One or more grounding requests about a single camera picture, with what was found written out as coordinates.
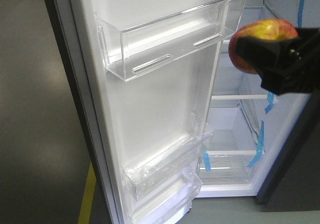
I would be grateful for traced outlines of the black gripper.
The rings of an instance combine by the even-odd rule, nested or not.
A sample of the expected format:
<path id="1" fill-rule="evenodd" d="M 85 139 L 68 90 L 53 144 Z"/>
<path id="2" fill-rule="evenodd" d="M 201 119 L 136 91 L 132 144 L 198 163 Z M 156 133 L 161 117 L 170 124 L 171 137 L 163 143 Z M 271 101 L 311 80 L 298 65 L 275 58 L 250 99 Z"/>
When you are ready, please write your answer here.
<path id="1" fill-rule="evenodd" d="M 297 28 L 299 36 L 285 40 L 240 37 L 235 67 L 259 74 L 261 87 L 277 95 L 320 89 L 320 29 Z"/>

